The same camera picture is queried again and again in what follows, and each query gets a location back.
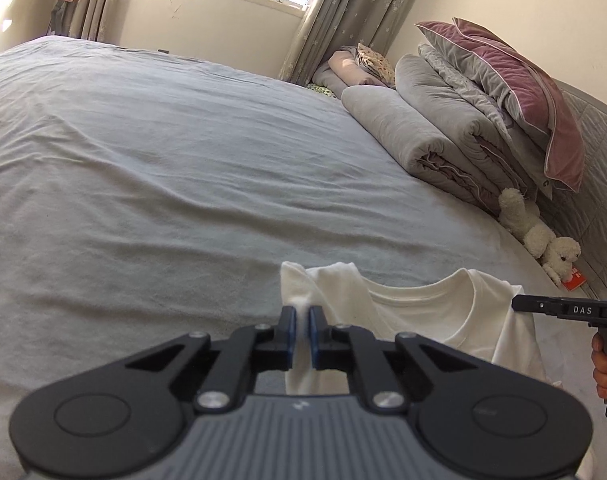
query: metal screw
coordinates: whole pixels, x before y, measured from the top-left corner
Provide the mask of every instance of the metal screw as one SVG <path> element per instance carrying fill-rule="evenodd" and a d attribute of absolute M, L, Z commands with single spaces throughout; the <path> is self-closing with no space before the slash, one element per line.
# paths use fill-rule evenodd
<path fill-rule="evenodd" d="M 398 408 L 404 403 L 402 394 L 397 392 L 379 392 L 373 397 L 377 408 Z"/>
<path fill-rule="evenodd" d="M 223 408 L 230 402 L 228 397 L 223 392 L 204 392 L 197 397 L 197 403 L 202 408 L 210 408 L 216 410 L 217 408 Z"/>

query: white plush toy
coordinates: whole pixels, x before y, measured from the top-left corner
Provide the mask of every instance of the white plush toy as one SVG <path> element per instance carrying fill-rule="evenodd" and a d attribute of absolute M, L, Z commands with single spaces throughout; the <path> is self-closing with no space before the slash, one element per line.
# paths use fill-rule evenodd
<path fill-rule="evenodd" d="M 499 223 L 503 225 L 537 260 L 551 280 L 560 285 L 572 278 L 572 264 L 581 247 L 572 238 L 558 237 L 539 218 L 539 208 L 527 202 L 519 189 L 507 188 L 499 196 Z"/>

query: headboard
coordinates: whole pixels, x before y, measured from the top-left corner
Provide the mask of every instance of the headboard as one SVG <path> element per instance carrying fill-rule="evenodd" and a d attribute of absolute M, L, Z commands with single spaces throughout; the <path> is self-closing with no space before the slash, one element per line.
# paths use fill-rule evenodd
<path fill-rule="evenodd" d="M 584 291 L 607 300 L 607 106 L 557 81 L 573 111 L 586 145 L 586 166 L 579 193 L 557 190 L 554 202 L 538 201 L 544 220 L 560 236 L 581 244 L 577 268 L 587 278 Z"/>

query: curtain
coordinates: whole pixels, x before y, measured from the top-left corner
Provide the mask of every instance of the curtain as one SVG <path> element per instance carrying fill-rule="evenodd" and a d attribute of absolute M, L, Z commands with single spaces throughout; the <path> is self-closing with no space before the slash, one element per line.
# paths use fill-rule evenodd
<path fill-rule="evenodd" d="M 52 11 L 49 34 L 103 41 L 116 0 L 58 0 Z"/>
<path fill-rule="evenodd" d="M 301 86 L 343 45 L 386 54 L 414 0 L 313 0 L 279 78 Z"/>

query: gray bed sheet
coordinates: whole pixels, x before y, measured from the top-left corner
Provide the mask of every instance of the gray bed sheet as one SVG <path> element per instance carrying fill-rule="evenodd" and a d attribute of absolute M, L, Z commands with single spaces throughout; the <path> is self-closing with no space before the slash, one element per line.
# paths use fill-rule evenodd
<path fill-rule="evenodd" d="M 555 293 L 339 101 L 67 38 L 1 54 L 0 480 L 21 473 L 7 421 L 22 396 L 189 330 L 276 320 L 283 260 L 396 286 L 469 267 Z"/>

